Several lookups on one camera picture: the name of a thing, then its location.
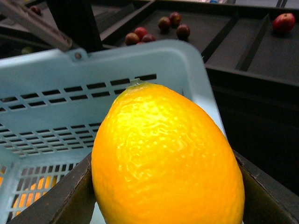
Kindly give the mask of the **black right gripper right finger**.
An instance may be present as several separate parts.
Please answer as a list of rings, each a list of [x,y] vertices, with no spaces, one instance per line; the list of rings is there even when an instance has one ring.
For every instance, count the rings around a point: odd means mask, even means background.
[[[246,224],[297,224],[299,197],[234,151],[243,176]]]

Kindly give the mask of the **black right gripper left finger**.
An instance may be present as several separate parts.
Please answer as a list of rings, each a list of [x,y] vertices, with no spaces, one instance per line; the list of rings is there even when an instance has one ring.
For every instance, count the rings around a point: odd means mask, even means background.
[[[10,224],[88,224],[95,207],[91,154]]]

